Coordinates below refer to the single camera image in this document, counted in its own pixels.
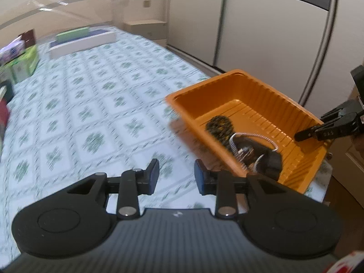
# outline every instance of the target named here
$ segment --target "wooden floor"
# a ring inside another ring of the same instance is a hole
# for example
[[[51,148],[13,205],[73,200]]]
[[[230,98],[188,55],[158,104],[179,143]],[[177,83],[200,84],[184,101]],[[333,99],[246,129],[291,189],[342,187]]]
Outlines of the wooden floor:
[[[364,209],[355,198],[334,178],[331,177],[325,201],[343,220],[343,235],[336,246],[335,255],[339,258],[353,250],[364,250]]]

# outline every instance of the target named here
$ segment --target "orange plastic basket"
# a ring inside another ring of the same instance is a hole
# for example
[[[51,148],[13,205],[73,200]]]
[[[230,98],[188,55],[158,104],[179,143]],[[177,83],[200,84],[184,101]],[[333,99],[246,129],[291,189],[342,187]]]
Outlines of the orange plastic basket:
[[[273,139],[282,155],[279,182],[304,193],[319,169],[330,142],[294,141],[294,134],[322,122],[289,97],[242,70],[233,70],[179,90],[166,97],[187,126],[237,176],[246,172],[220,142],[205,130],[216,115],[224,115],[236,132],[261,134]],[[262,139],[256,141],[272,148]]]

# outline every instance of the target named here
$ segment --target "white logo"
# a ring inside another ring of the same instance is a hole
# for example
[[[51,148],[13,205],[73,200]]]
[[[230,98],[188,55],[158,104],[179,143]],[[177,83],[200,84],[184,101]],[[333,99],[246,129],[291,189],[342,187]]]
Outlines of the white logo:
[[[172,213],[176,218],[179,218],[179,217],[181,217],[181,216],[183,216],[183,213],[182,212],[180,212],[180,211],[177,211],[177,212],[175,212],[175,213]]]

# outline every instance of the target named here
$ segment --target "bed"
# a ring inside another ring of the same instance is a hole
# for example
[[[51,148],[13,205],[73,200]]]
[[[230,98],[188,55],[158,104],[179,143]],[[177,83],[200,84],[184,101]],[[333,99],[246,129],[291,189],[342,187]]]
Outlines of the bed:
[[[115,27],[117,42],[50,60],[39,46],[35,74],[15,85],[0,161],[0,268],[19,251],[15,214],[97,171],[120,175],[157,158],[161,172],[146,207],[210,208],[198,193],[193,163],[219,162],[185,128],[164,97],[207,76],[167,49]],[[331,169],[324,162],[307,195],[322,201]],[[108,212],[115,213],[111,197]]]

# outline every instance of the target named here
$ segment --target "clear plastic sheet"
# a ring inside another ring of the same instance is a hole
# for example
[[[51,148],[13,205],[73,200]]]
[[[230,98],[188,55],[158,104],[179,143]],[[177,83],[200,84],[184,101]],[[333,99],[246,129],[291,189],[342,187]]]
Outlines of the clear plastic sheet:
[[[92,25],[123,24],[126,0],[29,0],[0,16],[0,48],[30,29],[35,37]]]

